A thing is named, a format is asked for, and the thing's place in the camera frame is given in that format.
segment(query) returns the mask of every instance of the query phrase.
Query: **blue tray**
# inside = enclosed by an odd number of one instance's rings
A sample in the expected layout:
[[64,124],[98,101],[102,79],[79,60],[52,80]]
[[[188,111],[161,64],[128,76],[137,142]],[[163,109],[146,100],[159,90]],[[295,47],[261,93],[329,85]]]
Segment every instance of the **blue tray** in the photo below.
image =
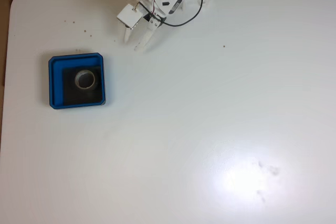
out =
[[[68,84],[74,80],[64,80],[65,71],[76,71],[76,69],[97,69],[99,77],[99,85],[94,91],[99,94],[99,102],[88,102],[81,99],[82,95],[78,95],[78,102],[72,100],[71,105],[66,104],[66,92]],[[54,109],[66,109],[84,106],[95,106],[105,104],[105,83],[104,83],[104,67],[103,57],[99,53],[82,54],[82,55],[65,55],[54,56],[49,60],[49,102]]]

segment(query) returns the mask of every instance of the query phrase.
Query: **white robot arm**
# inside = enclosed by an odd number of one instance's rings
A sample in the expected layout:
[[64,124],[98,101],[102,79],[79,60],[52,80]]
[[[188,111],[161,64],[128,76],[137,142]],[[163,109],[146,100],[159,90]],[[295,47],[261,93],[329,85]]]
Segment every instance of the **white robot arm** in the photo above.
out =
[[190,22],[201,11],[203,0],[198,1],[200,5],[199,10],[196,15],[188,21],[178,25],[171,25],[165,22],[167,17],[173,14],[181,6],[183,1],[184,0],[137,0],[137,4],[135,6],[128,4],[117,16],[118,20],[125,25],[124,42],[128,41],[134,27],[142,17],[149,23],[146,32],[134,50],[144,48],[156,29],[162,24],[177,27]]

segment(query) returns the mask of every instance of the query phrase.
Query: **white table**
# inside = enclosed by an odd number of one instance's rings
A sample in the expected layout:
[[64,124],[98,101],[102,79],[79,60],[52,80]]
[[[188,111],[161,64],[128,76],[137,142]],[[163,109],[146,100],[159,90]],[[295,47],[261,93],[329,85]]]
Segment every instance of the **white table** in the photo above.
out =
[[[212,0],[141,54],[129,1],[13,1],[0,222],[335,223],[336,0]],[[48,60],[82,52],[107,103],[52,109]]]

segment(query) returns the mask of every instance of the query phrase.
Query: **square blue tray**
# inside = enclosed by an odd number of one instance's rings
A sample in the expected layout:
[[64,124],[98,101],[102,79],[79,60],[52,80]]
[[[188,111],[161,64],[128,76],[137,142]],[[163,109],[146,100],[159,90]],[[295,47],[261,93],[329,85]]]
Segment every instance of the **square blue tray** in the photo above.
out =
[[[102,100],[94,103],[64,105],[63,71],[71,68],[100,67],[100,87]],[[66,109],[105,104],[105,83],[103,57],[99,53],[54,56],[49,60],[49,102],[54,109]]]

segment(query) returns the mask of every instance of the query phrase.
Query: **black wire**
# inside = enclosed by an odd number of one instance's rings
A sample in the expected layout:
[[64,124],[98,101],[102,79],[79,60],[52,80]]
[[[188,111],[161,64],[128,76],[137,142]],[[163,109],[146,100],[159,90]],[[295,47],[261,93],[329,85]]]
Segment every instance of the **black wire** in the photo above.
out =
[[172,24],[169,24],[169,23],[166,23],[158,18],[156,18],[154,16],[154,14],[152,14],[152,12],[150,12],[141,2],[139,2],[140,5],[142,5],[142,7],[153,17],[155,18],[156,20],[158,20],[159,22],[161,22],[161,24],[165,24],[167,26],[172,26],[172,27],[178,27],[178,26],[184,26],[185,24],[188,24],[190,21],[192,21],[194,18],[196,18],[198,16],[198,14],[200,13],[201,9],[202,9],[202,6],[203,6],[203,0],[201,0],[201,5],[199,6],[199,9],[197,11],[197,13],[194,15],[194,17],[192,17],[191,19],[187,20],[186,22],[182,23],[182,24],[178,24],[178,25],[172,25]]

